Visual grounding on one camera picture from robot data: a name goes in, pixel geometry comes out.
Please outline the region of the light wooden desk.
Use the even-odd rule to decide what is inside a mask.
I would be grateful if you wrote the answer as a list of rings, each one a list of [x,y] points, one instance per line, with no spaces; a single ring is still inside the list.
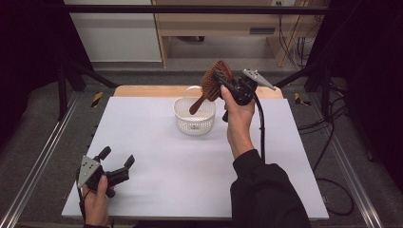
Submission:
[[[151,0],[154,6],[326,7],[330,0]],[[314,38],[320,23],[313,15],[157,13],[160,36],[261,36],[276,63],[290,62],[294,40]]]

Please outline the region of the black metal stand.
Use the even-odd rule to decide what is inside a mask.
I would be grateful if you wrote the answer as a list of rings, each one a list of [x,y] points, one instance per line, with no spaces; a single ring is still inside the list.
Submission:
[[[67,115],[67,81],[75,91],[83,91],[86,88],[82,76],[89,76],[91,79],[109,88],[116,88],[119,85],[96,73],[93,69],[81,66],[77,62],[63,62],[57,68],[58,91],[59,91],[59,117],[61,121]]]
[[[275,86],[283,88],[303,76],[308,77],[304,85],[307,92],[316,92],[321,87],[320,112],[325,120],[329,121],[331,72],[326,63],[315,61],[291,76],[275,83]]]

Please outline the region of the yellow black tape marker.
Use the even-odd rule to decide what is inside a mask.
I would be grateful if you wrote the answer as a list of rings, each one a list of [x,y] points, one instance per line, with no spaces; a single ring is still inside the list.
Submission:
[[[295,93],[295,104],[296,105],[306,105],[306,106],[310,106],[310,105],[312,105],[311,104],[311,102],[308,102],[308,101],[302,101],[301,100],[301,98],[300,98],[300,96],[299,96],[299,93]]]
[[[95,94],[93,101],[91,103],[91,107],[96,107],[98,105],[98,103],[100,102],[101,98],[103,96],[103,92],[99,91]]]

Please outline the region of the person's left hand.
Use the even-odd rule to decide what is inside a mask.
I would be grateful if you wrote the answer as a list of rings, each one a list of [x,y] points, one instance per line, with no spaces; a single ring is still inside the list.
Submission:
[[[107,187],[106,176],[101,176],[96,192],[92,192],[87,185],[83,186],[86,213],[84,228],[108,228]]]

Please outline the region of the person's right hand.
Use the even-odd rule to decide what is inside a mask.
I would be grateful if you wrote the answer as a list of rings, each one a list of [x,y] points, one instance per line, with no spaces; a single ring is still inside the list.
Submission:
[[[250,125],[255,114],[255,103],[238,105],[230,91],[221,86],[221,96],[225,101],[224,108],[228,112],[227,139],[234,159],[254,149],[250,137]]]

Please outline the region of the wooden table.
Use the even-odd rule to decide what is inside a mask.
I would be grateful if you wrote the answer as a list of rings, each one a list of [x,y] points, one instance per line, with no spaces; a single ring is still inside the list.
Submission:
[[[114,97],[181,97],[183,94],[199,98],[202,93],[196,89],[188,89],[188,85],[120,85],[116,88]],[[282,99],[279,88],[272,90],[265,86],[257,88],[260,98]]]

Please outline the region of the aluminium floor rail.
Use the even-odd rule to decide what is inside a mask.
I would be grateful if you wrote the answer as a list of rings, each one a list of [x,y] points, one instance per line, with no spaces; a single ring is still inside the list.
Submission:
[[[23,210],[25,209],[29,198],[40,180],[48,161],[53,154],[58,142],[60,141],[67,124],[74,112],[78,101],[82,97],[81,92],[73,92],[71,98],[67,104],[67,111],[64,117],[59,120],[53,127],[50,136],[46,144],[44,145],[39,157],[36,159],[35,164],[31,168],[28,176],[26,177],[22,187],[20,188],[18,194],[14,198],[11,206],[5,213],[5,215],[0,219],[0,228],[14,228],[18,219],[20,218]]]
[[[340,170],[343,174],[347,185],[349,186],[352,197],[355,201],[355,205],[359,209],[361,216],[363,217],[366,226],[368,228],[384,228],[378,213],[374,209],[374,206],[362,185],[356,171],[354,170],[352,164],[350,163],[343,147],[336,133],[331,133],[332,127],[327,127],[326,132],[330,137],[330,142],[332,147],[335,149],[335,157]]]

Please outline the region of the brown wooden hairbrush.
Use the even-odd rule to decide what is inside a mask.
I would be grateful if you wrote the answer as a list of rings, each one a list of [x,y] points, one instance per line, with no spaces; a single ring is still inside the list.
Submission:
[[[210,102],[214,102],[220,96],[221,86],[218,85],[216,80],[213,78],[214,71],[217,71],[229,83],[233,80],[232,71],[223,60],[219,60],[212,65],[201,78],[201,96],[189,108],[189,113],[191,115],[194,115],[199,110],[205,99]]]

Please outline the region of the white cabinet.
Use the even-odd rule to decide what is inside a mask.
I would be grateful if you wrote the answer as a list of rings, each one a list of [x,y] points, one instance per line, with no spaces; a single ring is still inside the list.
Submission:
[[[92,63],[160,62],[152,13],[71,13]]]

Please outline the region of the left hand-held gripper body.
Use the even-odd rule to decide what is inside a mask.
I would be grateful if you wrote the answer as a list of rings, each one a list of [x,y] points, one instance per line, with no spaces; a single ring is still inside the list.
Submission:
[[[105,171],[98,156],[94,159],[88,156],[83,156],[78,170],[77,187],[81,188],[84,185],[87,185],[90,190],[97,191],[99,180],[102,175],[105,175],[108,181],[106,195],[109,198],[113,198],[115,196],[113,186],[129,180],[129,168],[123,166],[115,171]]]

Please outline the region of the white table cover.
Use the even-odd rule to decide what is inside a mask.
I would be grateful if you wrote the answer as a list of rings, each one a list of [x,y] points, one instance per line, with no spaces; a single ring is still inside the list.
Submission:
[[[202,136],[183,134],[176,126],[171,98],[112,97],[87,154],[110,154],[105,170],[135,162],[129,180],[116,187],[109,214],[125,219],[230,219],[230,185],[236,178],[226,138],[223,102],[217,101],[212,130]],[[265,148],[265,159],[287,173],[310,219],[329,217],[303,148],[288,102],[264,99],[255,115],[251,138]]]

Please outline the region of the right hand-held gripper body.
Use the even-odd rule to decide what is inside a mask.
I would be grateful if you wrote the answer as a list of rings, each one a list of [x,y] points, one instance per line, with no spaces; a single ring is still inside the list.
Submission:
[[[276,89],[257,70],[244,69],[240,76],[231,81],[230,91],[238,105],[248,105],[256,96],[258,85]]]

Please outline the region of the black horizontal frame bar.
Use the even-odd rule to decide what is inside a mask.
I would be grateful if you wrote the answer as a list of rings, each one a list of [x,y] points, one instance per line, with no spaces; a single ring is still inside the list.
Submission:
[[[147,5],[64,5],[74,13],[198,13],[198,14],[301,14],[325,15],[327,7],[244,7],[244,6],[147,6]]]

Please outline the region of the black curtain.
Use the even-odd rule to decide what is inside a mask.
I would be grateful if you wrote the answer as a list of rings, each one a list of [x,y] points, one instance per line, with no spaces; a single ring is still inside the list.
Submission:
[[[347,102],[369,150],[403,190],[403,0],[331,0],[314,44],[326,52],[333,77],[347,83]]]
[[[0,0],[0,146],[10,137],[28,106],[29,94],[57,81],[58,64],[47,41],[29,17],[44,20],[66,56],[92,68],[84,45],[67,12],[44,9],[64,0]]]

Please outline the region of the white perforated plastic basket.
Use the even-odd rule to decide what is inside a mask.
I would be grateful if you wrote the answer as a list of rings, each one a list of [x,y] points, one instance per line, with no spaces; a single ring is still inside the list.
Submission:
[[[173,104],[176,126],[186,135],[205,135],[212,130],[214,125],[216,115],[215,102],[205,100],[194,115],[189,112],[190,107],[198,100],[190,92],[200,89],[201,87],[198,85],[188,87],[181,98],[178,98]]]

